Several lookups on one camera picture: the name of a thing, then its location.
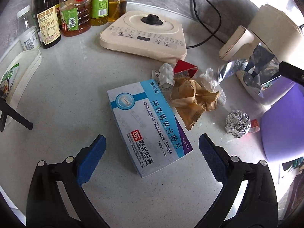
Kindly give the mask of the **red small wrapper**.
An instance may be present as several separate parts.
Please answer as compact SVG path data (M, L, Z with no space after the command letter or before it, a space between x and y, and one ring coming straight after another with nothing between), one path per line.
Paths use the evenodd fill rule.
M178 60L173 71L174 71L174 78L181 78L181 77L193 78L193 76L198 71L198 67L186 61Z

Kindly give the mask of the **red plastic scrap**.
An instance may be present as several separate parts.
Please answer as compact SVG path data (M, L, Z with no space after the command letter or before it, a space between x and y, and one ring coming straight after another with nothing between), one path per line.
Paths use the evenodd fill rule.
M249 130L249 133L256 133L260 131L259 122L257 119L251 120L251 127Z

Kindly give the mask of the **purple plastic bucket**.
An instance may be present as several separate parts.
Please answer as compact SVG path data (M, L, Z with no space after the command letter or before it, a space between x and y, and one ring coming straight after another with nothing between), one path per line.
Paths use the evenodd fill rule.
M303 156L303 86L285 77L269 88L283 96L261 118L261 138L269 162Z

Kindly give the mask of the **yellow cap green label bottle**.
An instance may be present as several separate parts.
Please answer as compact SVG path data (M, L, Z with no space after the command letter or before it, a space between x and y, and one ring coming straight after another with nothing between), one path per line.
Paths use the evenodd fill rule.
M91 8L91 25L101 26L108 22L109 1L92 0Z

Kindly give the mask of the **small foil ball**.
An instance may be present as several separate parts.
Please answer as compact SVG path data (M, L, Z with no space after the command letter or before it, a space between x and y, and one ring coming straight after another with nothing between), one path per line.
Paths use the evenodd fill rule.
M225 123L225 130L228 134L233 135L236 139L239 139L246 135L250 129L251 120L246 113L240 110L232 110L228 114Z

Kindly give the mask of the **white plastic tray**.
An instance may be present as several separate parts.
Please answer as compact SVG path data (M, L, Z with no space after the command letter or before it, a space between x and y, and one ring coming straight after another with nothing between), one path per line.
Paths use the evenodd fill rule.
M32 49L29 51L23 51L18 54L7 69L4 71L8 71L13 65L19 63L19 69L17 72L17 76L14 80L13 86L6 97L4 99L7 104L9 104L14 110L17 111L17 106L19 105L20 99L29 84L33 74L36 72L38 67L42 62L42 54L39 49ZM10 116L7 117L6 124L7 126L10 121L13 120Z

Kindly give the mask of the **cream air fryer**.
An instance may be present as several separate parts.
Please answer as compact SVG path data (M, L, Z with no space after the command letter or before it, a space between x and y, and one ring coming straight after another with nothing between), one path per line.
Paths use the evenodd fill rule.
M224 61L249 59L258 45L272 52L279 63L284 61L303 70L303 31L271 5L261 6L247 27L239 26L220 49L219 57ZM242 75L237 72L246 89Z

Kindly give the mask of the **silver foil wrapper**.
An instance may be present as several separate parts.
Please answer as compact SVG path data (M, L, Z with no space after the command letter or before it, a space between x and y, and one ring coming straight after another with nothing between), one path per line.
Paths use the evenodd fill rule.
M249 59L237 59L220 67L215 80L221 83L225 78L241 72L241 80L249 94L263 105L272 105L282 98L295 82L279 73L279 61L262 45L253 50Z

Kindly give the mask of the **small white cap bottle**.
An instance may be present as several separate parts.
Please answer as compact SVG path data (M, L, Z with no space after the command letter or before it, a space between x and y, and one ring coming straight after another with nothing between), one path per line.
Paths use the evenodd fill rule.
M31 15L30 6L17 13L17 31L24 51L41 47L36 23Z

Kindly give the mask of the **black metal kitchen rack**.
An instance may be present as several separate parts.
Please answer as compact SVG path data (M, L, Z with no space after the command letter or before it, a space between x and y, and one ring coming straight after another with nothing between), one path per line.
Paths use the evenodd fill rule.
M0 103L0 110L1 110L1 132L5 129L5 124L7 117L10 116L13 120L17 121L18 123L22 124L29 130L33 129L33 123L24 118L21 114L19 114L16 110L14 110L7 102L1 97Z

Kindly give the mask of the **red cap oil bottle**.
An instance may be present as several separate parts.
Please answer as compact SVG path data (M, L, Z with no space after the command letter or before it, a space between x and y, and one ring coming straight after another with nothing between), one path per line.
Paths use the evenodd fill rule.
M59 0L64 36L77 36L91 28L91 0Z

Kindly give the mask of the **brown crumpled paper wrapper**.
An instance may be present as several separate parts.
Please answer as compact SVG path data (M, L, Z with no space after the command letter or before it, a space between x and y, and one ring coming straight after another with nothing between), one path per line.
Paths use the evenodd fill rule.
M170 104L190 131L204 112L216 109L218 98L219 92L211 93L197 81L181 77L175 79Z

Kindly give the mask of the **blue white medicine box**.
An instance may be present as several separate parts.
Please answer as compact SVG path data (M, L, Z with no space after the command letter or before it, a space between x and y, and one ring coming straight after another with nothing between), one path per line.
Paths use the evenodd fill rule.
M120 135L141 178L193 151L155 80L111 89L107 95Z

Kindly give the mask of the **cream induction cooker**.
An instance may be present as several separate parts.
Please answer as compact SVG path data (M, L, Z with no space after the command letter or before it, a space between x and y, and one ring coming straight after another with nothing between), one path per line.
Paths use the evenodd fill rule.
M187 48L182 24L155 14L128 11L100 33L103 48L164 63L184 60Z

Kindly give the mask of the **green sachet in tray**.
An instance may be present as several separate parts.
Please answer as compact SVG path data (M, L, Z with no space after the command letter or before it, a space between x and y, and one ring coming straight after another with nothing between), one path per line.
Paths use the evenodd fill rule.
M1 98L6 99L6 97L8 96L13 86L14 80L17 76L19 66L20 64L17 63L4 73L1 79Z

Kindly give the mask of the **dark soy sauce bottle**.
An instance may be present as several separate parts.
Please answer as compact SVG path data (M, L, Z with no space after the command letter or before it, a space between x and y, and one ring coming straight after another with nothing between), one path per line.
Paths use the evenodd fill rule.
M56 45L61 40L59 7L59 0L32 0L38 36L44 49Z

